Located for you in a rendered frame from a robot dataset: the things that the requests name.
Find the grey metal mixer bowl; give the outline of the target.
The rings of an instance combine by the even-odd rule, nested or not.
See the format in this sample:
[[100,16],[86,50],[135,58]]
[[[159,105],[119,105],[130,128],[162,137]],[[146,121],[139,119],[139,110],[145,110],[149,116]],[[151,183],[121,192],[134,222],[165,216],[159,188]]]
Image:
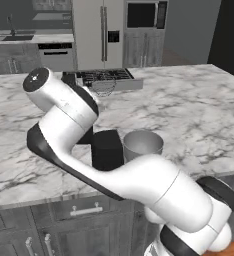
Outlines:
[[134,130],[123,138],[123,153],[127,162],[147,154],[162,154],[164,141],[148,130]]

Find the black hob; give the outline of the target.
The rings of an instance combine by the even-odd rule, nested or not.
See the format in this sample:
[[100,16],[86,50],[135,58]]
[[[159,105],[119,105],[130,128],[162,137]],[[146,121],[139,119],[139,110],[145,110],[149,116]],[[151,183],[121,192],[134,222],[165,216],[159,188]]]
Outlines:
[[93,76],[96,72],[106,72],[115,78],[116,87],[114,91],[139,90],[143,88],[143,80],[134,78],[127,68],[79,71],[75,73],[77,83],[91,89]]

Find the white dishwasher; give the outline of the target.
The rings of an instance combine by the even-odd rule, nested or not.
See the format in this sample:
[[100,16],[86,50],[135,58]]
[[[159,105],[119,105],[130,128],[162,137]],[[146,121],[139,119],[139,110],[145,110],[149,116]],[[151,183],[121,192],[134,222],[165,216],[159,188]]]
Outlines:
[[74,69],[71,43],[40,43],[38,50],[42,65],[52,71]]

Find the grey drawer front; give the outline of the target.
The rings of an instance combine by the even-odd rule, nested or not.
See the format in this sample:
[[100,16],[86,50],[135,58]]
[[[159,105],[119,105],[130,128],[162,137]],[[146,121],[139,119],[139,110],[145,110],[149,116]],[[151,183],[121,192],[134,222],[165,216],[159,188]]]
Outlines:
[[72,217],[70,212],[73,210],[72,207],[76,206],[78,210],[92,208],[94,203],[98,202],[101,207],[103,207],[102,212],[109,210],[110,201],[108,197],[105,196],[94,196],[78,198],[73,200],[66,200],[55,202],[52,206],[52,210],[57,221],[69,220],[71,218],[78,218],[79,216]]
[[0,210],[1,230],[24,230],[31,227],[25,208]]

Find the white fridge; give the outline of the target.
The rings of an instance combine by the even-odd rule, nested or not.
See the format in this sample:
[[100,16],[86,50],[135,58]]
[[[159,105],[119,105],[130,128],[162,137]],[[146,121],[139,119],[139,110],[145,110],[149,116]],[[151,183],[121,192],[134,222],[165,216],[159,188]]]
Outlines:
[[79,70],[122,67],[124,0],[73,0]]

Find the grey cupboard door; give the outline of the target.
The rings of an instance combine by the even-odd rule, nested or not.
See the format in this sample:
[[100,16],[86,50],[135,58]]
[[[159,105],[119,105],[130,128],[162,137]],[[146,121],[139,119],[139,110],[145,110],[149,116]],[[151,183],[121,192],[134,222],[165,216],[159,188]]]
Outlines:
[[47,234],[54,256],[129,256],[132,214],[94,215],[39,229],[42,242]]
[[32,238],[35,256],[44,256],[41,244],[33,229],[0,231],[0,256],[30,256],[25,241]]

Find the black microwave oven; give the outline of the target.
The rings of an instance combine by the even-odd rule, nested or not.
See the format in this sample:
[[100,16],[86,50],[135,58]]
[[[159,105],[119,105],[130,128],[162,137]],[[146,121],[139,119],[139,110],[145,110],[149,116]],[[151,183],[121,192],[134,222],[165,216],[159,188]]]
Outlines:
[[129,0],[127,27],[164,29],[167,9],[167,0]]

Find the grey base cupboards run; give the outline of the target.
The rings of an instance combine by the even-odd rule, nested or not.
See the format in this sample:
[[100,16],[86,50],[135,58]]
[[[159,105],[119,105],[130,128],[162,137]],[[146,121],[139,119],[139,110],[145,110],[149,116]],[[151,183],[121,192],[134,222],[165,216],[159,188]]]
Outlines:
[[0,75],[29,73],[40,66],[35,44],[0,44]]

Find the dark sink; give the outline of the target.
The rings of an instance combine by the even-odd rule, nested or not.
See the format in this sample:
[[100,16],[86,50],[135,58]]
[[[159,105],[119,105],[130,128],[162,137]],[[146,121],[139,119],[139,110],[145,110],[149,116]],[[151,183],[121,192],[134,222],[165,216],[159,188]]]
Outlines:
[[15,35],[15,36],[6,36],[2,41],[30,41],[34,35]]

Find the dark tap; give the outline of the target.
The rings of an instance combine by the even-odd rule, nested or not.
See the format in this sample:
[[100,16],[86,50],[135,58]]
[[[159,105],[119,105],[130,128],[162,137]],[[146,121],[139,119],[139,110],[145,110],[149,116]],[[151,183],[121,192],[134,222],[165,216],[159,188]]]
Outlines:
[[13,24],[13,18],[12,18],[12,14],[9,14],[7,16],[7,22],[9,23],[10,25],[10,33],[12,36],[15,36],[16,35],[16,30],[15,30],[15,27],[14,27],[14,24]]

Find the grey wall cupboards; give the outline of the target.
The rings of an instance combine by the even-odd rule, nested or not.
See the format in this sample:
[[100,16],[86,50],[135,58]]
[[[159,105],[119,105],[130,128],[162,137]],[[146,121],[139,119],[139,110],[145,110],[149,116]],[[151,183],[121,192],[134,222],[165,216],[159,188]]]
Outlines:
[[70,11],[70,0],[32,0],[33,8],[37,11]]

